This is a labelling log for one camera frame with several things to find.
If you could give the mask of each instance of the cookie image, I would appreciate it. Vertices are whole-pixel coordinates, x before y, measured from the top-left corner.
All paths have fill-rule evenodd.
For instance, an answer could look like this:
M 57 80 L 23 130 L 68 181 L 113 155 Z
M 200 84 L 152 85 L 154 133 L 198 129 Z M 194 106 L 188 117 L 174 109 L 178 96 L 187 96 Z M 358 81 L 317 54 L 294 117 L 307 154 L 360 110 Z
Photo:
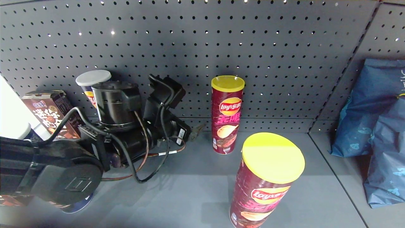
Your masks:
M 220 138 L 228 137 L 239 125 L 232 126 L 232 125 L 224 125 L 217 130 L 217 135 Z
M 253 213 L 248 211 L 242 211 L 241 216 L 246 218 L 249 221 L 260 221 L 265 219 L 268 215 L 270 215 L 273 211 L 267 213 Z
M 47 117 L 47 121 L 49 121 L 49 122 L 51 122 L 51 123 L 54 123 L 56 120 L 55 120 L 55 118 L 53 118 L 52 116 L 48 116 L 48 117 Z

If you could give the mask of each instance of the chocolate cookie box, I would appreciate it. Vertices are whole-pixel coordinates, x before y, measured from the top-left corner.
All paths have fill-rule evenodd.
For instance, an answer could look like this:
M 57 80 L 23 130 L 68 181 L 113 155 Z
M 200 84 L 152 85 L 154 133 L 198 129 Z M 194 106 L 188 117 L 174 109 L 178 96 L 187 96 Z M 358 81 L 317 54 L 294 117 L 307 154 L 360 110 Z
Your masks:
M 52 134 L 62 119 L 72 109 L 63 90 L 39 90 L 26 93 L 21 100 Z M 79 139 L 79 125 L 83 124 L 77 113 L 69 119 L 56 138 Z

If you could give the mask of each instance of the potato chip image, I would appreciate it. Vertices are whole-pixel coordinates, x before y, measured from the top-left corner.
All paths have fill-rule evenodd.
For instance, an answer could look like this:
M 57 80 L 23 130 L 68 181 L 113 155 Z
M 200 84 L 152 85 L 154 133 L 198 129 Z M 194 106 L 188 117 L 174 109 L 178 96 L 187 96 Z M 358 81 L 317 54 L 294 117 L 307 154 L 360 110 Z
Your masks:
M 253 213 L 248 211 L 242 211 L 241 216 L 246 218 L 249 221 L 260 221 L 265 219 L 268 215 L 270 215 L 273 211 L 267 213 Z
M 220 138 L 228 137 L 239 125 L 232 126 L 232 125 L 224 125 L 218 129 L 217 135 Z

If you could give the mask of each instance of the lay's logo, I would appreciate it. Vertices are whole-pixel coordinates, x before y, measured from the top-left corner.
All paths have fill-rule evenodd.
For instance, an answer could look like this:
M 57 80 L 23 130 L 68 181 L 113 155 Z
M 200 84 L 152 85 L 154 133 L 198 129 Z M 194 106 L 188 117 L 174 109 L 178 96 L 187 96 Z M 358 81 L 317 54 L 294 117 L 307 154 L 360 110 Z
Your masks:
M 238 97 L 231 97 L 220 103 L 220 112 L 225 116 L 235 115 L 242 106 L 242 100 Z
M 279 201 L 287 193 L 290 187 L 281 187 L 281 188 L 259 188 L 254 189 L 250 197 L 260 204 L 273 204 Z

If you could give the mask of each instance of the black cable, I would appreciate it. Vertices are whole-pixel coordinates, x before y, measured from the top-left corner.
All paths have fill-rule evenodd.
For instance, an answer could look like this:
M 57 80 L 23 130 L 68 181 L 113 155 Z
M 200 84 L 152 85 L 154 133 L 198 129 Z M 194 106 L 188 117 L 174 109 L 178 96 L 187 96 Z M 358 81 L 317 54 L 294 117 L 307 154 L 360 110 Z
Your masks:
M 66 124 L 66 122 L 67 122 L 68 119 L 73 115 L 74 112 L 77 112 L 77 113 L 80 115 L 80 117 L 81 117 L 81 119 L 83 120 L 83 122 L 84 122 L 89 128 L 91 128 L 93 131 L 95 131 L 95 132 L 97 132 L 98 134 L 103 135 L 103 136 L 109 136 L 109 137 L 111 137 L 114 141 L 116 141 L 116 142 L 118 143 L 118 145 L 121 147 L 121 149 L 122 149 L 122 151 L 123 151 L 123 153 L 124 153 L 125 158 L 127 159 L 127 161 L 131 161 L 131 157 L 129 156 L 128 151 L 127 151 L 125 145 L 122 143 L 122 141 L 121 141 L 117 136 L 115 136 L 114 134 L 112 134 L 112 133 L 110 133 L 110 132 L 107 132 L 107 131 L 104 131 L 104 130 L 101 130 L 101 129 L 98 129 L 96 126 L 94 126 L 94 125 L 89 121 L 89 119 L 87 119 L 87 117 L 86 117 L 85 115 L 83 115 L 83 113 L 81 112 L 81 110 L 80 110 L 78 107 L 72 108 L 72 109 L 65 115 L 65 117 L 62 119 L 61 123 L 59 124 L 59 126 L 56 128 L 55 132 L 51 135 L 51 137 L 50 137 L 49 139 L 47 139 L 47 140 L 45 140 L 45 141 L 43 141 L 43 142 L 38 142 L 38 144 L 40 143 L 41 146 L 45 146 L 45 145 L 49 144 L 50 142 L 52 142 L 52 140 L 55 139 L 55 137 L 59 134 L 60 130 L 63 128 L 63 125 Z M 129 168 L 131 169 L 132 175 L 134 176 L 135 180 L 136 180 L 138 183 L 144 183 L 144 182 L 146 182 L 145 180 L 140 180 L 140 179 L 139 179 L 138 175 L 136 174 L 136 170 L 135 170 L 134 164 L 133 164 L 132 162 L 129 162 Z
M 162 162 L 158 165 L 158 167 L 155 169 L 155 171 L 153 171 L 152 174 L 150 174 L 147 178 L 145 178 L 145 181 L 152 178 L 159 171 L 160 167 L 163 165 L 163 163 L 166 161 L 166 159 L 167 159 L 167 157 L 169 155 L 170 139 L 169 139 L 169 136 L 168 136 L 167 131 L 166 131 L 166 126 L 164 125 L 164 118 L 163 117 L 164 117 L 165 108 L 172 102 L 173 97 L 175 95 L 175 91 L 168 84 L 164 83 L 163 81 L 155 79 L 155 77 L 152 74 L 149 74 L 149 78 L 152 79 L 153 81 L 155 81 L 157 83 L 160 83 L 160 84 L 164 85 L 165 87 L 167 87 L 170 90 L 170 97 L 169 97 L 169 99 L 166 101 L 166 103 L 164 105 L 163 105 L 163 103 L 161 104 L 162 109 L 160 111 L 160 123 L 162 125 L 164 137 L 166 138 L 166 144 L 167 144 L 166 154 L 164 155 L 164 158 L 163 158 Z
M 162 162 L 161 162 L 161 163 L 158 165 L 158 167 L 155 169 L 155 171 L 153 171 L 147 178 L 145 178 L 145 179 L 143 179 L 143 180 L 140 180 L 140 179 L 139 179 L 138 175 L 136 174 L 136 170 L 135 170 L 134 164 L 133 164 L 132 162 L 129 162 L 129 161 L 131 161 L 131 157 L 129 156 L 128 151 L 127 151 L 126 147 L 124 146 L 124 144 L 122 143 L 122 141 L 121 141 L 117 136 L 115 136 L 114 134 L 112 134 L 112 133 L 110 133 L 110 132 L 107 132 L 107 131 L 104 131 L 104 130 L 101 130 L 101 129 L 98 129 L 97 127 L 95 127 L 95 126 L 87 119 L 87 117 L 86 117 L 85 115 L 83 115 L 83 113 L 81 112 L 81 110 L 80 110 L 78 107 L 72 108 L 72 109 L 65 115 L 65 117 L 62 119 L 61 123 L 60 123 L 59 126 L 55 129 L 55 131 L 53 132 L 53 134 L 51 135 L 51 137 L 49 137 L 49 138 L 48 138 L 47 140 L 45 140 L 45 141 L 38 142 L 38 146 L 43 147 L 43 146 L 46 146 L 46 145 L 50 144 L 50 143 L 56 138 L 56 136 L 60 133 L 60 131 L 62 130 L 63 126 L 68 122 L 69 118 L 73 115 L 73 113 L 74 113 L 74 112 L 77 112 L 77 113 L 79 114 L 79 116 L 81 117 L 81 119 L 83 120 L 83 122 L 84 122 L 89 128 L 91 128 L 93 131 L 97 132 L 97 133 L 100 134 L 100 135 L 111 137 L 113 140 L 115 140 L 115 141 L 118 143 L 118 145 L 121 147 L 121 149 L 122 149 L 122 151 L 123 151 L 123 153 L 124 153 L 124 155 L 125 155 L 125 158 L 126 158 L 127 161 L 128 161 L 128 166 L 129 166 L 130 169 L 131 169 L 132 175 L 134 176 L 135 180 L 136 180 L 138 183 L 145 183 L 146 181 L 150 180 L 150 178 L 152 178 L 152 177 L 159 171 L 159 169 L 160 169 L 161 166 L 164 164 L 164 162 L 166 161 L 166 159 L 167 159 L 167 157 L 168 157 L 168 155 L 169 155 L 169 151 L 170 151 L 170 139 L 169 139 L 169 136 L 168 136 L 168 134 L 167 134 L 166 126 L 164 125 L 164 111 L 165 111 L 166 107 L 168 107 L 168 105 L 169 105 L 169 104 L 171 103 L 171 101 L 173 100 L 175 92 L 174 92 L 173 88 L 171 88 L 168 84 L 164 83 L 163 81 L 160 81 L 160 80 L 155 79 L 152 74 L 149 75 L 149 78 L 151 78 L 153 81 L 155 81 L 155 82 L 157 82 L 157 83 L 160 83 L 160 84 L 164 85 L 165 87 L 167 87 L 167 88 L 170 90 L 170 97 L 169 97 L 169 99 L 166 101 L 166 103 L 161 103 L 162 108 L 161 108 L 161 111 L 160 111 L 160 123 L 161 123 L 161 125 L 162 125 L 162 129 L 163 129 L 164 136 L 165 136 L 165 138 L 166 138 L 166 143 L 167 143 L 166 154 L 165 154 L 165 156 L 164 156 Z

